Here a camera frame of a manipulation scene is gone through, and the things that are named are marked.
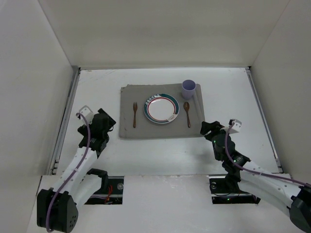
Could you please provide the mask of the lilac plastic cup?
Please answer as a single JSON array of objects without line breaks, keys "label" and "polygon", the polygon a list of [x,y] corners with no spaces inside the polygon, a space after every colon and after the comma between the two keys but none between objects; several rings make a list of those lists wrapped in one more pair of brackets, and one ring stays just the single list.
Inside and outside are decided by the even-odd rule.
[{"label": "lilac plastic cup", "polygon": [[196,90],[196,83],[193,80],[185,80],[182,82],[182,97],[189,100]]}]

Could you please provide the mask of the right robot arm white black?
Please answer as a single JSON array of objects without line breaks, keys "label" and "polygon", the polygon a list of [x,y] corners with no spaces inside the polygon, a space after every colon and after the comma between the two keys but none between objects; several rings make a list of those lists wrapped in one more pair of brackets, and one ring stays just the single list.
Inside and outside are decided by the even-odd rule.
[{"label": "right robot arm white black", "polygon": [[231,134],[242,123],[231,119],[227,127],[218,121],[201,124],[200,134],[212,143],[214,157],[227,172],[225,183],[231,192],[246,192],[271,204],[300,230],[311,231],[311,186],[298,180],[274,175],[235,149]]}]

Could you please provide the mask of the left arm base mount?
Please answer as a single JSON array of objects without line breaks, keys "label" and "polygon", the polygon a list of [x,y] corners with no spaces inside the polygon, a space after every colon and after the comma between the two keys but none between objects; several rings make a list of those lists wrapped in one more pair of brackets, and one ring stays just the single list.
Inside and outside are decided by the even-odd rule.
[{"label": "left arm base mount", "polygon": [[101,187],[85,205],[121,205],[123,201],[124,176],[109,176],[107,171],[92,168],[87,175],[101,178]]}]

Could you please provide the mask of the brown wooden spoon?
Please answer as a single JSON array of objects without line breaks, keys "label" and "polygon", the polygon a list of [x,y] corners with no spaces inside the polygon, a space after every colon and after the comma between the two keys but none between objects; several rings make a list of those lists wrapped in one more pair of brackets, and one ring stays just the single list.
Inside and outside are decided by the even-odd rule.
[{"label": "brown wooden spoon", "polygon": [[183,107],[184,107],[184,110],[187,116],[187,125],[188,125],[188,128],[190,128],[191,127],[191,122],[190,122],[190,117],[189,117],[190,104],[188,102],[184,102]]}]

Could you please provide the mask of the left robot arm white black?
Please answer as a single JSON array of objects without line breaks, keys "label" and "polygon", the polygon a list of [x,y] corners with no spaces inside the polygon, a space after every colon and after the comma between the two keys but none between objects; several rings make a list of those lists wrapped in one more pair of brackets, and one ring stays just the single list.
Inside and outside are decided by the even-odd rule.
[{"label": "left robot arm white black", "polygon": [[78,219],[78,209],[96,192],[107,192],[105,201],[113,192],[108,173],[92,168],[109,142],[108,133],[116,124],[102,108],[95,114],[84,106],[76,116],[84,121],[78,128],[83,139],[71,163],[58,181],[37,195],[37,225],[47,232],[70,233]]}]

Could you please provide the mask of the brown wooden fork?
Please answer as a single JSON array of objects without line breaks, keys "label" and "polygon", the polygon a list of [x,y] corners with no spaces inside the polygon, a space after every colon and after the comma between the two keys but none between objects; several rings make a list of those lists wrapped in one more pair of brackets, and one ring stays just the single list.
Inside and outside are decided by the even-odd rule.
[{"label": "brown wooden fork", "polygon": [[134,102],[133,103],[133,111],[134,111],[134,118],[133,118],[133,128],[136,128],[136,112],[138,109],[138,103]]}]

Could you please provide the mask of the grey cloth placemat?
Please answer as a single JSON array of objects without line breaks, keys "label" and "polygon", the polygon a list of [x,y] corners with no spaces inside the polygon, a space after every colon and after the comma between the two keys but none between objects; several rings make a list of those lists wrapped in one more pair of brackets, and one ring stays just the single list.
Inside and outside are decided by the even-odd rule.
[{"label": "grey cloth placemat", "polygon": [[121,88],[119,136],[122,139],[200,137],[205,121],[201,86],[182,96],[182,85],[127,85]]}]

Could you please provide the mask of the white plate green red rim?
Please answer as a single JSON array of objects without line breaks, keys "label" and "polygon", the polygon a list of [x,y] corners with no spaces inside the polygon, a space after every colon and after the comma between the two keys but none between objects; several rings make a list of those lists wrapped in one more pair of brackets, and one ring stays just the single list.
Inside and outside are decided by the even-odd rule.
[{"label": "white plate green red rim", "polygon": [[162,93],[150,96],[144,104],[143,112],[152,123],[168,124],[177,118],[180,107],[173,96]]}]

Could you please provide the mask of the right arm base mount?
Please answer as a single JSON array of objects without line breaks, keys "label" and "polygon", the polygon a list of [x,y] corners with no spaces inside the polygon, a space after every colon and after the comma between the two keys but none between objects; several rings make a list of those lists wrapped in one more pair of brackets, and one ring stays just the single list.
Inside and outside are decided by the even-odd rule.
[{"label": "right arm base mount", "polygon": [[213,204],[259,204],[261,199],[240,190],[240,173],[209,175],[209,188]]}]

